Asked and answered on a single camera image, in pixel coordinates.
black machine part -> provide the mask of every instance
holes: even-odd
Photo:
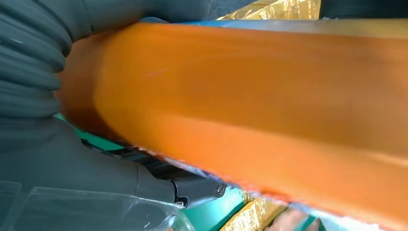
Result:
[[[320,18],[407,18],[406,0],[321,0]]]
[[[176,188],[176,203],[186,208],[222,197],[227,187],[226,184],[191,173],[173,178],[171,181]]]

black plastic part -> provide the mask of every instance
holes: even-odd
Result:
[[[112,1],[107,6],[120,12]],[[67,123],[53,118],[59,103],[52,91],[60,87],[53,73],[64,68],[73,41],[89,36],[93,25],[103,27],[102,15],[89,19],[92,9],[82,0],[0,1],[0,180],[20,182],[24,192],[35,186],[141,192],[171,202],[171,185],[143,166],[90,152]],[[125,18],[103,29],[138,20]]]
[[[222,197],[227,187],[223,183],[194,174],[174,178],[172,182],[176,188],[176,203],[181,202],[186,208]]]
[[[216,0],[155,0],[150,7],[154,10],[146,16],[171,23],[200,21],[209,14],[213,1]]]
[[[406,0],[322,0],[320,18],[406,18]]]

gold wrapping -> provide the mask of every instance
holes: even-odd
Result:
[[[286,206],[260,197],[247,203],[220,231],[258,231],[263,230],[279,215]]]
[[[242,196],[242,202],[244,205],[257,198],[257,196],[255,196],[253,193],[248,193],[244,190],[240,190],[240,194]]]
[[[321,0],[258,0],[222,19],[278,19],[307,20],[318,19]]]

person's hand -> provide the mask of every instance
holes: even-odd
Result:
[[[307,214],[299,210],[287,210],[277,216],[270,227],[264,229],[264,231],[294,231],[295,228],[307,218]],[[318,231],[319,220],[315,220],[306,231]]]

